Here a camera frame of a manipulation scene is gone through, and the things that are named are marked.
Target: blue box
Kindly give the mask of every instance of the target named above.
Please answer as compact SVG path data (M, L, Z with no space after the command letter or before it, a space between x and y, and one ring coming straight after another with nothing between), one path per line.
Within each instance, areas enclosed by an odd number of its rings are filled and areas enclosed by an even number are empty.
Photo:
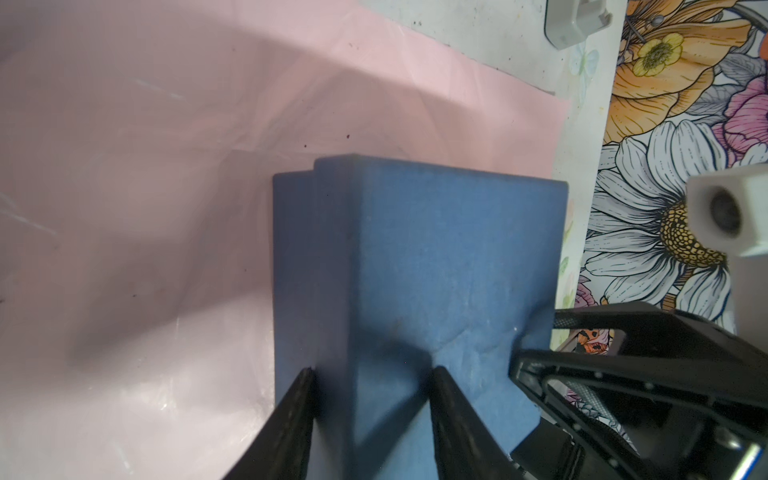
M276 399L307 366L322 393L307 478L436 480L437 365L505 451L536 427L508 370L549 347L567 184L346 155L273 187Z

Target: pink mat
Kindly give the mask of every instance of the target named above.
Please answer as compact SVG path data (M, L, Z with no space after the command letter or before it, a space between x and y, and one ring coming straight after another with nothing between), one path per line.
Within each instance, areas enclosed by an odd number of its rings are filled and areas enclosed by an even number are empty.
M550 175L565 103L350 0L69 4L0 6L2 478L234 463L273 405L272 174Z

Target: white plastic part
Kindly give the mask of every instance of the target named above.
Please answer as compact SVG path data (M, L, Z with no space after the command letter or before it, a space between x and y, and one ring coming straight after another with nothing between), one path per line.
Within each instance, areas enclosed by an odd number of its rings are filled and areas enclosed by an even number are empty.
M611 24L606 0L549 0L544 34L558 50L582 43Z
M718 227L712 203L718 192L736 201L741 225L736 233ZM768 272L768 164L729 168L687 182L688 225L702 245L728 256L729 303L736 334L768 353L765 278Z

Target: yellow flower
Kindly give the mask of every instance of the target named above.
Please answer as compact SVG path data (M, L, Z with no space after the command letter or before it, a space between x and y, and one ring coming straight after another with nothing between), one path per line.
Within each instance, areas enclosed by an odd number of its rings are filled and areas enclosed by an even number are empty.
M736 2L629 0L603 143L652 130L712 85L713 67L750 31L742 18L716 18Z
M635 62L632 73L638 77L654 77L660 74L664 67L680 60L682 53L683 35L670 33L661 40L654 38L637 53L639 59Z

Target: round hole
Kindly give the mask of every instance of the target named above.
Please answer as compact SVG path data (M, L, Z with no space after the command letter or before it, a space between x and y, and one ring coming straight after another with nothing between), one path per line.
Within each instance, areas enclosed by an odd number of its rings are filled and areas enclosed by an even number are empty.
M710 215L724 233L735 237L741 231L741 211L739 204L728 190L720 189L710 202Z

